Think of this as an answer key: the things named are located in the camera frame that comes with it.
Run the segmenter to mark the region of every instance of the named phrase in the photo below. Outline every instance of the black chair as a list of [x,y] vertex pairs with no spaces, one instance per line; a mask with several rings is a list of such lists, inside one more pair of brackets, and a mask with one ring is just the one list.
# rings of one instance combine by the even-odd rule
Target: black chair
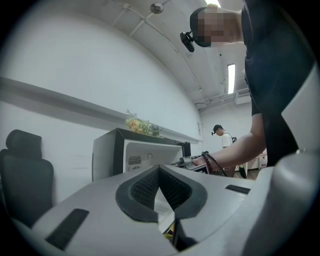
[[31,226],[52,208],[54,168],[42,159],[41,137],[13,130],[0,151],[0,176],[8,214]]

